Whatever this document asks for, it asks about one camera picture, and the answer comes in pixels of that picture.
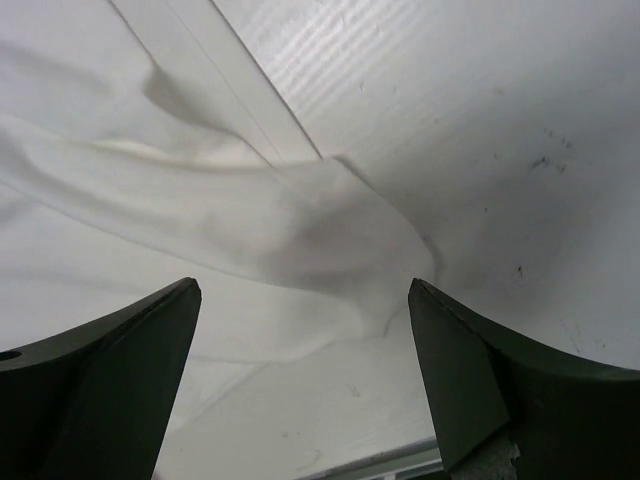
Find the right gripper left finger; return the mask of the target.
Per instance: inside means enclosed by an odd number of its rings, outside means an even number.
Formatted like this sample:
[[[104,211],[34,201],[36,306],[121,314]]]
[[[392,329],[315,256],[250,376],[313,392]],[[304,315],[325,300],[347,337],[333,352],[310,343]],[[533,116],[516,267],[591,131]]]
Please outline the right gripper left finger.
[[[201,306],[193,278],[1,354],[4,479],[149,479]]]

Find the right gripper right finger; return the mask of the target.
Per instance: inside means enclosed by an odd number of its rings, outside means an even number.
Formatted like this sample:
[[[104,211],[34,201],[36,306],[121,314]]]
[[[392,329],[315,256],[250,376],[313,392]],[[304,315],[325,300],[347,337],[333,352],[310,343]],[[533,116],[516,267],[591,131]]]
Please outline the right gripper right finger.
[[[453,479],[635,479],[639,374],[485,318],[426,281],[411,327],[445,472]]]

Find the white t-shirt red print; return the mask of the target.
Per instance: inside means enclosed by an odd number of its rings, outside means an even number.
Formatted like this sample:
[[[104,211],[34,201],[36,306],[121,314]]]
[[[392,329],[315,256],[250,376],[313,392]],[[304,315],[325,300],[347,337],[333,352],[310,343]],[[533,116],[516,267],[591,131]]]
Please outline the white t-shirt red print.
[[[432,266],[210,2],[2,3],[4,348],[192,277],[179,428],[263,365],[384,334]]]

